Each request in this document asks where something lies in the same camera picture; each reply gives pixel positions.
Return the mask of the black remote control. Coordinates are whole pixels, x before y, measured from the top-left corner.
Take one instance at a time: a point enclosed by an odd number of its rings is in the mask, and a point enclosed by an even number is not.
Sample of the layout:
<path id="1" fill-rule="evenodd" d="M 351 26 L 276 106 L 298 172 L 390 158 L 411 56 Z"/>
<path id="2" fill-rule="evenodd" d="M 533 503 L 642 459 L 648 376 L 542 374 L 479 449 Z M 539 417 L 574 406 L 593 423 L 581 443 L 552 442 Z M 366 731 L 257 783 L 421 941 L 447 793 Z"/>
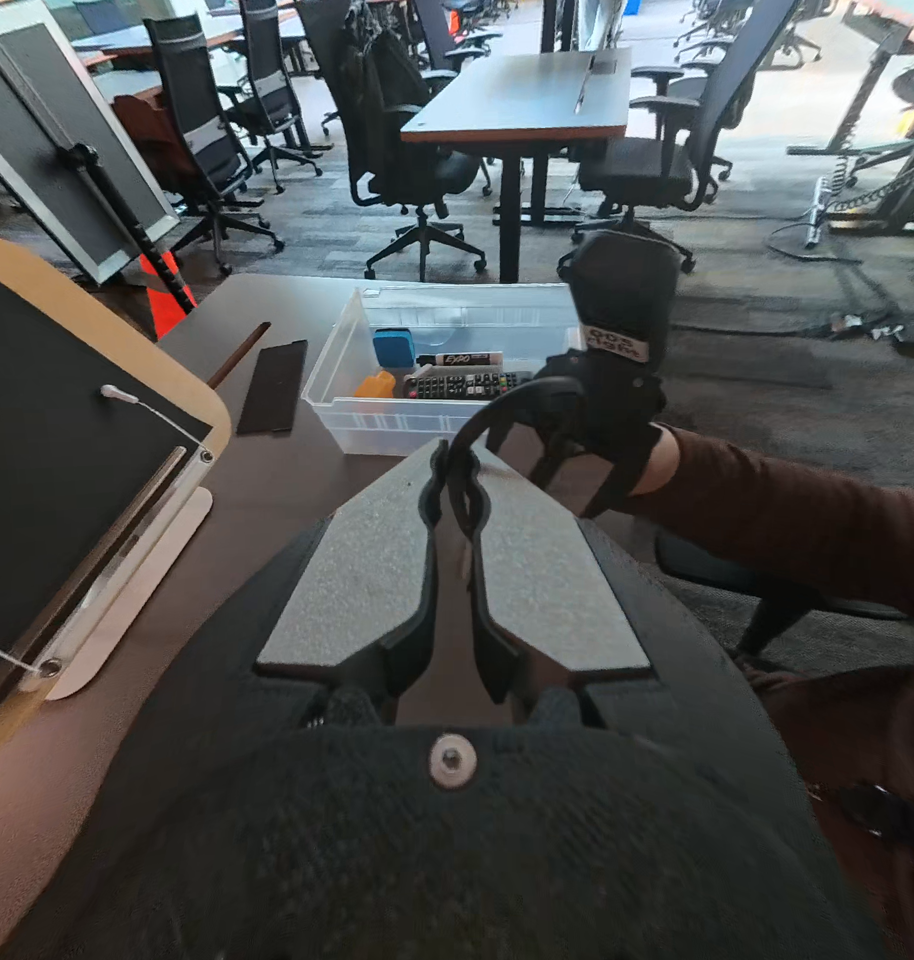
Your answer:
<path id="1" fill-rule="evenodd" d="M 530 372 L 485 371 L 405 378 L 403 398 L 414 401 L 489 402 L 534 378 Z"/>

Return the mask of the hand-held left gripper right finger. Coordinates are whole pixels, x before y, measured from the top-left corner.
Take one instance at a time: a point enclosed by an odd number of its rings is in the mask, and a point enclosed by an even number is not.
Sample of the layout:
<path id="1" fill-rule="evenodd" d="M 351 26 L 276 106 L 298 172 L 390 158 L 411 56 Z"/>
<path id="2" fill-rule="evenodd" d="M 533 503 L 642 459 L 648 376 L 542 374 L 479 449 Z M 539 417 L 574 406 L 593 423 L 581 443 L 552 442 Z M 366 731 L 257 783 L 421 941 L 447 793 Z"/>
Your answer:
<path id="1" fill-rule="evenodd" d="M 490 699 L 650 678 L 653 665 L 573 514 L 482 446 L 467 499 L 473 649 Z"/>

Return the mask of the long wooden-edged table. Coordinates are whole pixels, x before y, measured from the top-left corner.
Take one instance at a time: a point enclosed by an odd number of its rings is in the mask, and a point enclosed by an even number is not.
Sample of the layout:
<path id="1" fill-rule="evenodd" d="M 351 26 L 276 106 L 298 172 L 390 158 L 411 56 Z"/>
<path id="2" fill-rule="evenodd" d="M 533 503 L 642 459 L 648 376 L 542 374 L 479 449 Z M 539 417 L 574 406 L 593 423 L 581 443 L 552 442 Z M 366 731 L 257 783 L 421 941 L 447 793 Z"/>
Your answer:
<path id="1" fill-rule="evenodd" d="M 201 24 L 209 50 L 229 47 L 244 36 L 243 18 L 237 10 L 220 15 L 206 10 Z M 114 67 L 108 73 L 92 76 L 107 102 L 112 103 L 119 97 L 153 99 L 162 91 L 162 82 L 153 67 L 150 38 L 144 26 L 98 34 L 72 41 L 71 45 L 85 67 Z"/>

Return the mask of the white power strip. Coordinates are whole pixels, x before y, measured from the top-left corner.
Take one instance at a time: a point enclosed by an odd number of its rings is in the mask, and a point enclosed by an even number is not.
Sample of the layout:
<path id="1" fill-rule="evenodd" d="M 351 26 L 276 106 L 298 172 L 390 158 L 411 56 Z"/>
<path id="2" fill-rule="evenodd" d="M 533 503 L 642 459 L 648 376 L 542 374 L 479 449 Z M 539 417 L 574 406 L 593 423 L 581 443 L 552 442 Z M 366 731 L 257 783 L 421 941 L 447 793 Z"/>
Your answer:
<path id="1" fill-rule="evenodd" d="M 823 224 L 834 200 L 832 179 L 821 175 L 814 188 L 813 198 L 807 214 L 807 227 L 803 243 L 806 252 L 816 249 L 822 241 Z"/>

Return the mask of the grey aluminium-framed panel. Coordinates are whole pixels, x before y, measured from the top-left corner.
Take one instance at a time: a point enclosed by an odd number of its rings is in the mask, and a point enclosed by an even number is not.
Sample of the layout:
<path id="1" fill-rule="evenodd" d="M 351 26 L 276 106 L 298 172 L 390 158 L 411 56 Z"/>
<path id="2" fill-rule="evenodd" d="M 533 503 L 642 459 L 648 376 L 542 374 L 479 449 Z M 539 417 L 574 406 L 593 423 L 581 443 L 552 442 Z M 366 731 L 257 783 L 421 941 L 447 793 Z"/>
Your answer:
<path id="1" fill-rule="evenodd" d="M 43 2 L 0 6 L 0 183 L 92 282 L 141 250 L 115 214 L 83 147 L 152 243 L 179 218 Z"/>

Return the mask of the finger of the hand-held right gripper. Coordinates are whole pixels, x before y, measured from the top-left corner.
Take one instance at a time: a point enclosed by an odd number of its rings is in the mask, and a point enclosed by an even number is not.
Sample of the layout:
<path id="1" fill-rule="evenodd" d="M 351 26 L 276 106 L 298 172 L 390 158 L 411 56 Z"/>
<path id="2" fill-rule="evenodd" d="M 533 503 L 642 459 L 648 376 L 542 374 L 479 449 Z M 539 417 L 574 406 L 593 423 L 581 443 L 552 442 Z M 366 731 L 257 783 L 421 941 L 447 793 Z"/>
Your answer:
<path id="1" fill-rule="evenodd" d="M 566 461 L 583 456 L 584 444 L 574 423 L 540 423 L 534 430 L 541 451 L 529 471 L 529 481 L 545 490 Z"/>
<path id="2" fill-rule="evenodd" d="M 594 519 L 630 497 L 663 436 L 656 423 L 590 429 L 576 461 L 575 515 Z"/>

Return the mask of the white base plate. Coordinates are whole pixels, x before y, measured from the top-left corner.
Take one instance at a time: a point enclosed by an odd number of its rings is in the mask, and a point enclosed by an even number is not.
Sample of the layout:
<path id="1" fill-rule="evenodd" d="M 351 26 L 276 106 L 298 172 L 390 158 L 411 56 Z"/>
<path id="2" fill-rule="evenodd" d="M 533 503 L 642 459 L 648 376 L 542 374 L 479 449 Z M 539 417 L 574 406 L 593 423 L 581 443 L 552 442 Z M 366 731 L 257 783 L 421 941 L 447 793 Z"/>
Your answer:
<path id="1" fill-rule="evenodd" d="M 79 652 L 48 692 L 47 701 L 71 697 L 96 678 L 197 533 L 212 506 L 211 492 L 205 487 L 197 487 L 91 630 Z"/>

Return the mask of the clear plastic box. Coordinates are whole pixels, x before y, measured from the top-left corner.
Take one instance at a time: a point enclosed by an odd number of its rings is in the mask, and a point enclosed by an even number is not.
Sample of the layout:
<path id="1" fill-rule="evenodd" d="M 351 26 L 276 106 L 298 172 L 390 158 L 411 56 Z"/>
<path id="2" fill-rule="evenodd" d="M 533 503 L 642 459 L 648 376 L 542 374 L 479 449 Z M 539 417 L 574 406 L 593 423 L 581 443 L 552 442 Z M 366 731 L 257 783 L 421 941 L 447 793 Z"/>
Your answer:
<path id="1" fill-rule="evenodd" d="M 411 332 L 415 354 L 502 354 L 507 372 L 534 373 L 576 346 L 578 318 L 563 284 L 391 284 L 359 280 L 343 305 L 302 398 L 345 454 L 405 457 L 453 438 L 478 399 L 360 398 L 380 364 L 375 332 Z"/>

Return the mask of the wooden-edged desk with black legs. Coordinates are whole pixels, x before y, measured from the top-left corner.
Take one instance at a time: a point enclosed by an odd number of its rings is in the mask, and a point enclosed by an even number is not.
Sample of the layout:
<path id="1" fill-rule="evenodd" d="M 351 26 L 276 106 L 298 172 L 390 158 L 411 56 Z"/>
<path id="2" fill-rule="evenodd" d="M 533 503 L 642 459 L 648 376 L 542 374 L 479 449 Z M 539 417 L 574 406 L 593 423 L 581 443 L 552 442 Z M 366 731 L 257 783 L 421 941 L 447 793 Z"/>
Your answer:
<path id="1" fill-rule="evenodd" d="M 787 155 L 834 158 L 836 162 L 831 177 L 834 200 L 823 224 L 823 235 L 914 234 L 914 136 L 877 144 L 856 142 L 863 111 L 891 61 L 914 56 L 914 2 L 847 2 L 843 24 L 873 42 L 868 69 L 827 143 L 823 147 L 788 147 Z M 882 187 L 844 197 L 871 165 L 897 161 L 903 161 L 902 167 Z"/>

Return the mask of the person's right hand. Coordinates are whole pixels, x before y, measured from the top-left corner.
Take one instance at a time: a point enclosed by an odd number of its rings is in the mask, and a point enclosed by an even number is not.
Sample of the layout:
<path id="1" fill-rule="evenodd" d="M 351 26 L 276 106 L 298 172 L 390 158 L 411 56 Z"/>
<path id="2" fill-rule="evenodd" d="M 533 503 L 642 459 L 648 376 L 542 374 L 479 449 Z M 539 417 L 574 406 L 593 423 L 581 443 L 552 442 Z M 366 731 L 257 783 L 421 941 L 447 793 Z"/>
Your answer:
<path id="1" fill-rule="evenodd" d="M 668 427 L 658 426 L 659 437 L 632 497 L 644 497 L 664 488 L 675 476 L 680 463 L 680 448 L 676 434 Z"/>

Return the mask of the black board with wooden frame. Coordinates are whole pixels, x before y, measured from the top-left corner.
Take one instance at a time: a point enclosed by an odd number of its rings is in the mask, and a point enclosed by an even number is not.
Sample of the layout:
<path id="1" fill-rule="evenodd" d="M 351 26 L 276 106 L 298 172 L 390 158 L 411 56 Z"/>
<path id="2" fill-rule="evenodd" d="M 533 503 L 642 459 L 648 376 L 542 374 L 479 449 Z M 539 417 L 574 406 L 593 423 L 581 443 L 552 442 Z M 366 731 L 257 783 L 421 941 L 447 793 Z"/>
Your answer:
<path id="1" fill-rule="evenodd" d="M 214 390 L 0 238 L 0 749 L 225 450 Z"/>

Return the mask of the person's brown clothing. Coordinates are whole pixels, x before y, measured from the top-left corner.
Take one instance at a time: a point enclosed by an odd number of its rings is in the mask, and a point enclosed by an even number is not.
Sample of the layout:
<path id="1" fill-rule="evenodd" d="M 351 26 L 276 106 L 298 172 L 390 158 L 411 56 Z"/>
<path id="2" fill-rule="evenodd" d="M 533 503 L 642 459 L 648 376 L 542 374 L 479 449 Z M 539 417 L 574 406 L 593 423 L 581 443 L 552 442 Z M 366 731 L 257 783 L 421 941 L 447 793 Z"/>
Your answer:
<path id="1" fill-rule="evenodd" d="M 844 874 L 914 958 L 914 666 L 821 678 L 740 668 L 783 739 Z"/>

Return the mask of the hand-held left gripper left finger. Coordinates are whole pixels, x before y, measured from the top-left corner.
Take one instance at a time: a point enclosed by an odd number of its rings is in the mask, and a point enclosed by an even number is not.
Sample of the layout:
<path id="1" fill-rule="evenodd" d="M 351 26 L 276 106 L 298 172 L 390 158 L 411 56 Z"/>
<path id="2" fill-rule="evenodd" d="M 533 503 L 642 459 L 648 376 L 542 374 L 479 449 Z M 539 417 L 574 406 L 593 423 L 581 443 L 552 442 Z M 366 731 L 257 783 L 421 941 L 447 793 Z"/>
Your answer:
<path id="1" fill-rule="evenodd" d="M 448 445 L 429 441 L 336 510 L 256 658 L 270 678 L 399 698 L 434 651 Z"/>

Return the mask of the person's right forearm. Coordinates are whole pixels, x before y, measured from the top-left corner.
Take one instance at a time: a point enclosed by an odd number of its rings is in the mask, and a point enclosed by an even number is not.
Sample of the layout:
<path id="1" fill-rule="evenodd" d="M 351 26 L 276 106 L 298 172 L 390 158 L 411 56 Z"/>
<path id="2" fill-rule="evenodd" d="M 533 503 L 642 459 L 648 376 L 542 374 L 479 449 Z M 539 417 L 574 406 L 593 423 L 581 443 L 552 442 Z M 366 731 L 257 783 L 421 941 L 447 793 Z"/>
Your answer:
<path id="1" fill-rule="evenodd" d="M 632 511 L 714 556 L 914 618 L 914 489 L 674 429 L 679 462 Z"/>

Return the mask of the black support pole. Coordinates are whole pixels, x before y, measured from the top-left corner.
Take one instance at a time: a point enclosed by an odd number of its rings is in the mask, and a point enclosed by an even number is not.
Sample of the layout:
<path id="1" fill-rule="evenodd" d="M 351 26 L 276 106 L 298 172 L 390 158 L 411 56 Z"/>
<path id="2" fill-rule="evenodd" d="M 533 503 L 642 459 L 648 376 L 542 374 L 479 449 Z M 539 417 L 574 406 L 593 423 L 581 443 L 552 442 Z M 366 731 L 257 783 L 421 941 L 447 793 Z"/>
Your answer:
<path id="1" fill-rule="evenodd" d="M 186 292 L 179 271 L 169 266 L 163 253 L 151 241 L 140 219 L 107 174 L 97 152 L 82 142 L 70 147 L 57 147 L 56 151 L 66 166 L 89 178 L 124 232 L 139 248 L 140 254 L 147 258 L 156 277 L 174 298 L 183 315 L 191 314 L 196 309 L 196 303 Z"/>

